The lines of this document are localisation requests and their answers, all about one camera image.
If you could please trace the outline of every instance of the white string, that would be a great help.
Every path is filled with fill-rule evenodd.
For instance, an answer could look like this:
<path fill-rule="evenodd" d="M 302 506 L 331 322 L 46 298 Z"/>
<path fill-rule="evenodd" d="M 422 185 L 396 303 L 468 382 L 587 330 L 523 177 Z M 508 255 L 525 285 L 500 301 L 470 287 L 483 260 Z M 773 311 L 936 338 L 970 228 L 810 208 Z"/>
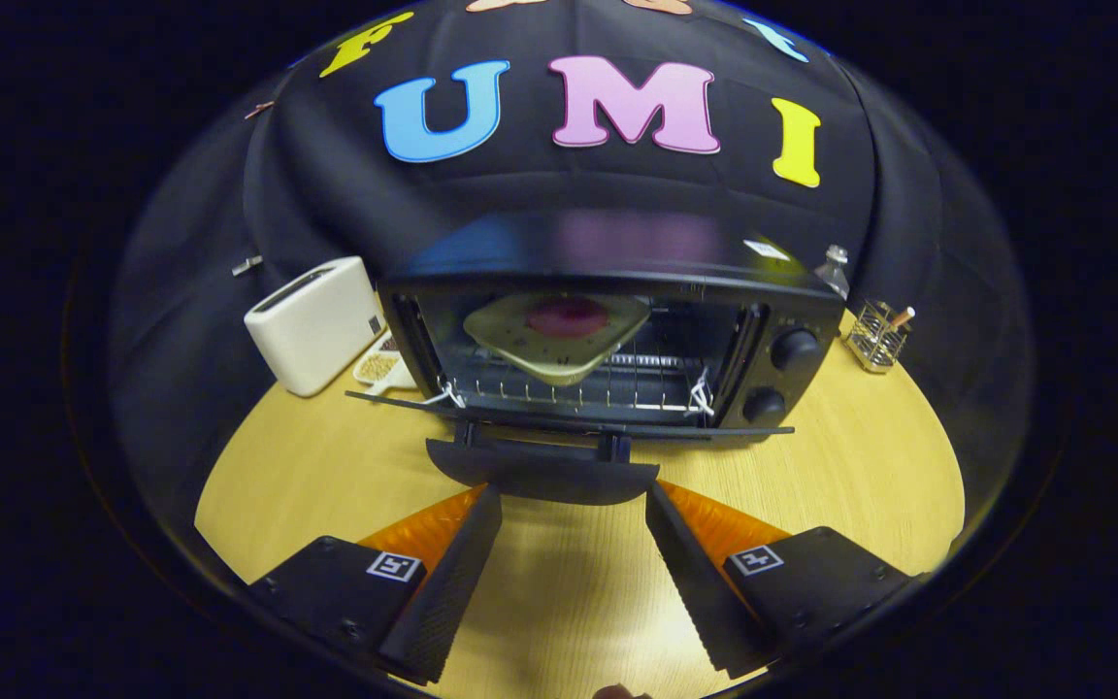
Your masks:
<path fill-rule="evenodd" d="M 459 395 L 456 395 L 456 393 L 452 390 L 452 381 L 449 380 L 447 381 L 446 385 L 443 386 L 442 394 L 435 395 L 434 398 L 429 398 L 428 402 L 421 402 L 421 404 L 423 406 L 429 406 L 429 404 L 442 402 L 444 398 L 452 398 L 452 403 L 456 404 L 457 408 L 463 408 L 466 406 L 465 399 L 461 398 Z"/>
<path fill-rule="evenodd" d="M 710 368 L 709 367 L 703 367 L 702 368 L 702 376 L 697 377 L 697 384 L 693 385 L 693 389 L 689 390 L 688 394 L 692 395 L 693 402 L 697 403 L 697 407 L 701 408 L 702 413 L 705 413 L 707 416 L 713 416 L 714 415 L 714 408 L 710 407 L 710 399 L 705 397 L 705 394 L 709 393 L 709 389 L 707 389 L 707 386 L 705 386 L 705 372 L 707 371 L 710 371 Z M 688 410 L 686 413 L 684 413 L 684 415 L 691 416 L 697 410 Z"/>

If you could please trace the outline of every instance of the table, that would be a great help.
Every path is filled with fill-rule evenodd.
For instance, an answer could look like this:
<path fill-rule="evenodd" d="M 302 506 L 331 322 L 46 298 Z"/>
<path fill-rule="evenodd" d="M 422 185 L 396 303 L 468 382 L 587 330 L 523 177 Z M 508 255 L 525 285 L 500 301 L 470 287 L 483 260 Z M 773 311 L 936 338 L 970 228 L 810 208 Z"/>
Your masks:
<path fill-rule="evenodd" d="M 844 334 L 851 327 L 846 313 Z M 425 438 L 452 437 L 449 425 L 344 395 L 363 388 L 350 368 L 312 398 L 275 385 L 218 457 L 196 528 L 246 583 L 316 536 L 356 541 L 465 490 L 425 452 Z M 785 424 L 796 433 L 751 446 L 635 441 L 633 461 L 786 531 L 834 527 L 909 575 L 944 561 L 964 521 L 959 466 L 903 365 L 870 375 L 833 346 Z M 503 497 L 502 530 L 443 680 L 426 691 L 586 699 L 622 682 L 693 699 L 743 680 L 710 667 L 644 523 L 644 497 Z"/>

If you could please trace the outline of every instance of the metal wire basket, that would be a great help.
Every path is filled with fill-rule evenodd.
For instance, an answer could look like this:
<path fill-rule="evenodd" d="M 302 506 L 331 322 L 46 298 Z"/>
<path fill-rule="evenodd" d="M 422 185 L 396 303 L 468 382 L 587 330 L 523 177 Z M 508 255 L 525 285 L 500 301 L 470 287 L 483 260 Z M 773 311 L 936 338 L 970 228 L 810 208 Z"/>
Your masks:
<path fill-rule="evenodd" d="M 881 375 L 900 362 L 900 350 L 904 349 L 912 328 L 908 322 L 891 328 L 891 319 L 896 315 L 892 306 L 882 301 L 865 301 L 852 332 L 843 338 L 843 343 L 866 371 Z"/>

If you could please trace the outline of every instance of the pink letter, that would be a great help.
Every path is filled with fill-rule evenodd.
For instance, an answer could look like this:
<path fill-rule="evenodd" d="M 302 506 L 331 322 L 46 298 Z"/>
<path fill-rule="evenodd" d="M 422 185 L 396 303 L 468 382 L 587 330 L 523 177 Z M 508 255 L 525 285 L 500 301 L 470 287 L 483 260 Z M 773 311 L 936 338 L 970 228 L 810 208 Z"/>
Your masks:
<path fill-rule="evenodd" d="M 705 85 L 714 81 L 711 72 L 662 63 L 637 88 L 601 56 L 556 58 L 550 69 L 562 74 L 567 92 L 563 125 L 555 132 L 559 145 L 606 143 L 609 132 L 598 124 L 598 106 L 603 106 L 624 141 L 639 141 L 655 112 L 662 110 L 662 129 L 653 132 L 653 142 L 671 151 L 718 153 L 719 141 L 710 133 L 705 105 Z"/>

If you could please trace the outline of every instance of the oven knob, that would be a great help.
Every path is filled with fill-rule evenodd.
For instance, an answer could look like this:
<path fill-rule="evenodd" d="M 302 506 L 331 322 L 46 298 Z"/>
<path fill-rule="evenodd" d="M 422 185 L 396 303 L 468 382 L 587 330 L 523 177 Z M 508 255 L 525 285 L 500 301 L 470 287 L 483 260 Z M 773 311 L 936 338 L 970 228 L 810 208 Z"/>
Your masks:
<path fill-rule="evenodd" d="M 770 362 L 779 371 L 813 372 L 822 361 L 822 347 L 807 330 L 781 334 L 770 344 Z"/>
<path fill-rule="evenodd" d="M 759 417 L 783 419 L 787 408 L 784 397 L 776 389 L 759 388 L 746 398 L 741 415 L 750 423 L 758 422 Z"/>

